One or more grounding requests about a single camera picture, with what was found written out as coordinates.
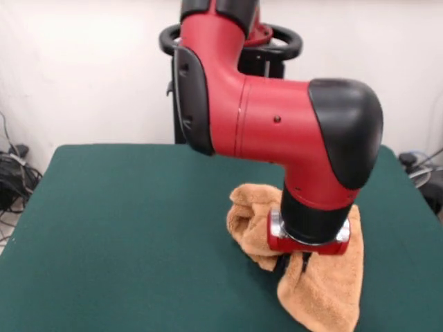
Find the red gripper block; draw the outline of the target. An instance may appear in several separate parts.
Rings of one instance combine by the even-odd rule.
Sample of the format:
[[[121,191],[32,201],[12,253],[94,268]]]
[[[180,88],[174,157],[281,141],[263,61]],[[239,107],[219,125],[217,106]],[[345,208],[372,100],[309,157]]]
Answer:
[[[284,228],[284,221],[278,210],[271,210],[266,223],[267,243],[269,248],[275,252],[317,252],[320,255],[343,255],[350,242],[351,225],[346,219],[335,238],[327,243],[308,244],[295,240],[289,236]],[[284,274],[290,262],[290,255],[280,255],[276,261],[276,273]],[[311,254],[302,254],[301,273],[307,271]]]

